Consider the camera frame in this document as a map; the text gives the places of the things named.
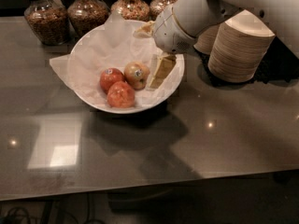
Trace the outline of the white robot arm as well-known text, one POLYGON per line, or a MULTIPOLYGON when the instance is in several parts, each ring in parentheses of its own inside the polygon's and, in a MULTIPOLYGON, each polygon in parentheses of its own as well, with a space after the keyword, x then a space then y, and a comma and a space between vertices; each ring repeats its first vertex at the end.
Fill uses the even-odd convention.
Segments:
POLYGON ((289 82, 299 77, 299 0, 177 0, 158 16, 148 36, 168 53, 194 53, 208 28, 246 10, 276 35, 270 53, 249 82, 289 82))

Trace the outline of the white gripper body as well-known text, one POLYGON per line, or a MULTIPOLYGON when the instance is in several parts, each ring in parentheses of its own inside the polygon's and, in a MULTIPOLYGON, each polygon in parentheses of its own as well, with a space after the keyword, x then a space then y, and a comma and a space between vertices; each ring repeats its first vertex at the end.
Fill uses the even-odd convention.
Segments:
POLYGON ((197 41, 179 26, 172 5, 167 6, 156 18, 153 39, 159 49, 172 54, 190 52, 197 41))

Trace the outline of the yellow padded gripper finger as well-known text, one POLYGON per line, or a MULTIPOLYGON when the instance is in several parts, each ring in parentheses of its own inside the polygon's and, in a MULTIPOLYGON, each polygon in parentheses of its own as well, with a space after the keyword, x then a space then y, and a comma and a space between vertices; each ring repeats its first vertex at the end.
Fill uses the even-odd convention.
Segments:
POLYGON ((165 53, 161 55, 153 55, 149 69, 150 74, 147 88, 151 90, 158 89, 172 72, 176 63, 177 58, 175 55, 165 53))
POLYGON ((150 38, 152 37, 153 34, 153 27, 154 27, 155 22, 154 21, 148 21, 141 25, 139 28, 137 28, 133 36, 135 38, 150 38))

